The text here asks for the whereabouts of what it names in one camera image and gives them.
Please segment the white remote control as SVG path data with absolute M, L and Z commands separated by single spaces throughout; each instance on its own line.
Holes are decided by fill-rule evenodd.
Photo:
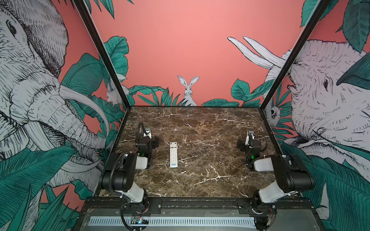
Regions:
M 170 142 L 170 168 L 178 167 L 177 142 Z

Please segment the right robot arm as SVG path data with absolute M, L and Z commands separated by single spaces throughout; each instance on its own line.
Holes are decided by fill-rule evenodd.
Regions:
M 255 191 L 251 199 L 251 209 L 255 214 L 271 211 L 267 206 L 273 206 L 280 199 L 301 192 L 312 190 L 315 181 L 302 160 L 296 154 L 261 155 L 267 150 L 261 147 L 261 142 L 249 132 L 245 141 L 238 141 L 237 148 L 245 153 L 244 165 L 251 171 L 273 172 L 275 180 L 263 189 Z

